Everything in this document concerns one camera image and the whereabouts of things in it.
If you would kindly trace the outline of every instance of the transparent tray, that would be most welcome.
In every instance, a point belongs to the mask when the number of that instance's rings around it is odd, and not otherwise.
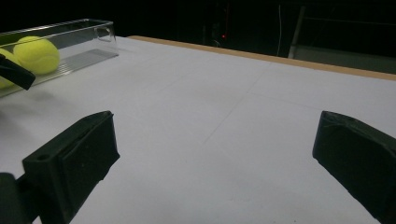
[[[21,41],[26,36],[34,36],[35,38]],[[18,55],[18,52],[14,51],[16,47],[18,48],[22,44],[38,43],[38,41],[42,40],[48,40],[56,47],[59,52],[59,58],[57,59],[56,67],[53,65],[54,68],[45,73],[36,70],[38,66],[32,67],[29,63],[20,64],[21,67],[35,75],[35,81],[32,86],[119,55],[113,22],[92,19],[67,21],[2,33],[0,34],[0,50],[6,50],[16,56]],[[29,54],[34,54],[33,50],[29,49],[27,51]],[[17,57],[14,60],[24,62],[21,58]],[[0,97],[20,90],[23,90],[23,88],[0,77]]]

